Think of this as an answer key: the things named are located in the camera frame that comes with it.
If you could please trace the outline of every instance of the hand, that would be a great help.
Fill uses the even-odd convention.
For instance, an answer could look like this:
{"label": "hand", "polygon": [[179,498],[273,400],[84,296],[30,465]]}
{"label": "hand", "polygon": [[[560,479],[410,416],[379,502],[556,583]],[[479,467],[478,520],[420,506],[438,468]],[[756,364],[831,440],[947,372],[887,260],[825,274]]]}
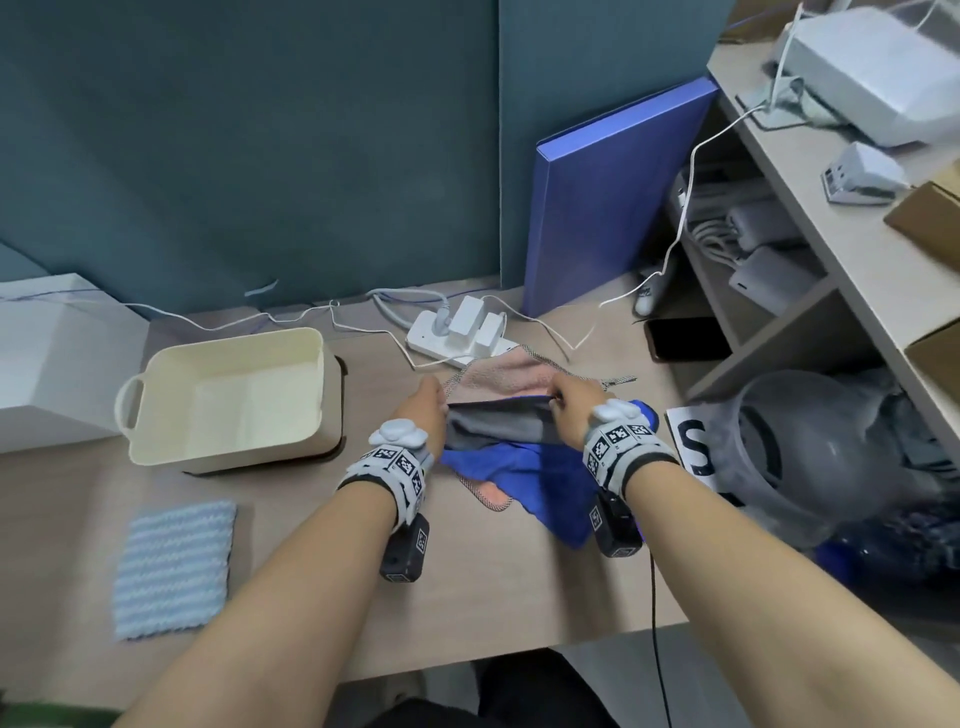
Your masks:
{"label": "hand", "polygon": [[557,430],[565,443],[583,450],[587,439],[590,412],[597,404],[610,399],[596,379],[578,379],[576,376],[556,373],[550,382],[550,411]]}
{"label": "hand", "polygon": [[427,434],[426,446],[440,459],[446,440],[446,396],[440,381],[433,375],[420,380],[420,387],[396,409],[391,420],[413,420]]}

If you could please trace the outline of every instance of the beige storage bin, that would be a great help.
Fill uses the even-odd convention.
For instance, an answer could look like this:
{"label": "beige storage bin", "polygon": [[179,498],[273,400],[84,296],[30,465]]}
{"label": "beige storage bin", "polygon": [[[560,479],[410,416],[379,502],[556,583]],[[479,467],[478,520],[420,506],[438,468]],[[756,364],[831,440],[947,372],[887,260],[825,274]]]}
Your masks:
{"label": "beige storage bin", "polygon": [[320,332],[291,328],[157,352],[120,388],[114,416],[137,465],[212,473],[335,449],[342,384]]}

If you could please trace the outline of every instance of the striped towel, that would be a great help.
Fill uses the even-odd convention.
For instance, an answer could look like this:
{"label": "striped towel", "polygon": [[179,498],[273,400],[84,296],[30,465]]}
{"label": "striped towel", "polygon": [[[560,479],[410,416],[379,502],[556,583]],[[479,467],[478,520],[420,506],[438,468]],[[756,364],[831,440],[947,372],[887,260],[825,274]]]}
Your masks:
{"label": "striped towel", "polygon": [[236,503],[220,500],[131,523],[113,584],[118,640],[207,624],[227,603]]}

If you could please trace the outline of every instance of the phone screen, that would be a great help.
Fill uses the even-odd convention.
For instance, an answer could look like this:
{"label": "phone screen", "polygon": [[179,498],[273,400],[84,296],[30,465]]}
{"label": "phone screen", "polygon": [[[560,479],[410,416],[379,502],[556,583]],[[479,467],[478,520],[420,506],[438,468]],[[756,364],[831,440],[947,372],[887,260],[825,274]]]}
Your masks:
{"label": "phone screen", "polygon": [[714,318],[654,319],[645,327],[654,361],[713,361],[732,353]]}

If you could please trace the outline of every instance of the black pants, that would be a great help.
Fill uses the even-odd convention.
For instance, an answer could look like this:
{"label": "black pants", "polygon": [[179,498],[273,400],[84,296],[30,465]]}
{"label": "black pants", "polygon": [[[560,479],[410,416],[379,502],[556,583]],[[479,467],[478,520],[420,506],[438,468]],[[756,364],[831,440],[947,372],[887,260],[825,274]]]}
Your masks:
{"label": "black pants", "polygon": [[600,698],[563,655],[536,649],[495,657],[480,677],[477,716],[411,699],[368,728],[617,728]]}

